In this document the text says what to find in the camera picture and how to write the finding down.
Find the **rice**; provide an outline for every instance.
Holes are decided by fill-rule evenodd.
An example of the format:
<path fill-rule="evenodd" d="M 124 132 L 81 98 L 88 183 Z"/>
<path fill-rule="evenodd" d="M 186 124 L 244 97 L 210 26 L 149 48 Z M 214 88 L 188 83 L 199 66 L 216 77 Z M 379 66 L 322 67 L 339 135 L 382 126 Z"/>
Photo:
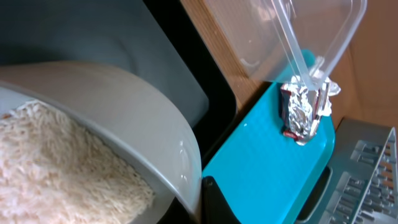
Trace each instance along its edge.
<path fill-rule="evenodd" d="M 29 101 L 0 117 L 0 223 L 129 223 L 152 189 L 66 114 Z"/>

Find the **foil-wrapped food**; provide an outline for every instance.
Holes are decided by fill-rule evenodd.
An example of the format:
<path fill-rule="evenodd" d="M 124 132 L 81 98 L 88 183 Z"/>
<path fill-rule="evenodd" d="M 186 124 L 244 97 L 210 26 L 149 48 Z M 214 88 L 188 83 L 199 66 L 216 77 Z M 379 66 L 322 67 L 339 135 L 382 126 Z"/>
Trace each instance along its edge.
<path fill-rule="evenodd" d="M 280 91 L 284 136 L 293 138 L 299 145 L 309 142 L 317 133 L 321 117 L 331 115 L 329 97 L 337 95 L 340 90 L 337 83 L 329 78 L 315 91 L 310 91 L 299 76 L 283 84 Z"/>

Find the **transparent container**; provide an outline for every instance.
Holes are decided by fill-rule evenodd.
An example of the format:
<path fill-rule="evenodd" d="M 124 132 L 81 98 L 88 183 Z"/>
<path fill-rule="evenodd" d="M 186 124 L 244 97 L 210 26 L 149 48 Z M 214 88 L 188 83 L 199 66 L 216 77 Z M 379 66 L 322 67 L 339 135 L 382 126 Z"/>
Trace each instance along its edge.
<path fill-rule="evenodd" d="M 367 0 L 206 0 L 206 4 L 248 76 L 287 83 L 300 75 L 309 89 L 316 90 L 350 42 Z"/>

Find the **gray plastic crate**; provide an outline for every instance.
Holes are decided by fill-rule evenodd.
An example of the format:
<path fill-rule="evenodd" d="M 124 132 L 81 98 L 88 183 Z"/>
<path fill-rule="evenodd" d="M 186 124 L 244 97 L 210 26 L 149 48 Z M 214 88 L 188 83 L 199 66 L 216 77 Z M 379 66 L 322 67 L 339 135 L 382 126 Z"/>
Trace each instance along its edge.
<path fill-rule="evenodd" d="M 296 223 L 398 223 L 395 128 L 344 119 L 327 169 Z"/>

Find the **turquoise tray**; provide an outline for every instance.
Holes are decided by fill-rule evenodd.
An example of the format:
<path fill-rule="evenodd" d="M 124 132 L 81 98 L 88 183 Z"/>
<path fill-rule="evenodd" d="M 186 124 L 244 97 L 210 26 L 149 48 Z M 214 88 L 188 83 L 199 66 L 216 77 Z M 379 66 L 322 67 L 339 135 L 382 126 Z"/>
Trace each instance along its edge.
<path fill-rule="evenodd" d="M 293 223 L 332 155 L 330 117 L 305 146 L 284 137 L 282 127 L 273 84 L 203 170 L 241 223 Z"/>

